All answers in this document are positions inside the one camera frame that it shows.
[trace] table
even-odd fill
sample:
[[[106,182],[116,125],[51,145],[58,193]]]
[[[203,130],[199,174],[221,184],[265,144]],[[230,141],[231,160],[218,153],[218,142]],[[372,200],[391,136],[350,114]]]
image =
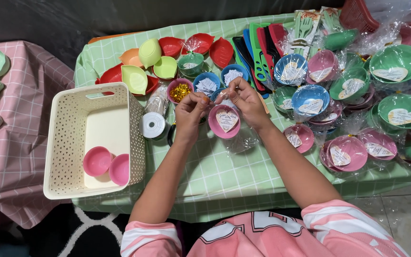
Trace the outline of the table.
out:
[[[74,88],[73,71],[26,41],[0,43],[10,58],[0,93],[0,211],[29,229],[63,201],[43,194],[50,105],[60,91]]]
[[[93,85],[96,74],[117,65],[118,57],[130,48],[139,47],[149,38],[166,36],[188,38],[205,32],[215,39],[242,35],[250,22],[292,22],[293,14],[269,15],[234,20],[208,21],[165,27],[132,35],[99,40],[84,47],[77,58],[76,87]],[[211,71],[219,74],[206,55]],[[139,97],[143,105],[147,97]],[[265,100],[274,124],[283,130],[293,124],[279,113],[271,100]],[[172,123],[172,106],[167,120]],[[160,165],[168,150],[165,140],[147,142],[146,178],[122,191],[94,197],[74,198],[73,203],[84,210],[130,213],[140,192]],[[283,181],[269,159],[263,145],[243,153],[228,156],[221,139],[214,137],[207,125],[200,127],[198,142],[190,153],[186,170],[181,178],[178,195],[170,218],[187,222],[204,222],[238,213],[270,208],[295,207],[286,193]],[[411,167],[406,169],[395,161],[388,162],[386,170],[365,166],[357,175],[334,176],[319,161],[319,148],[313,147],[304,155],[311,161],[345,198],[368,196],[411,184]]]

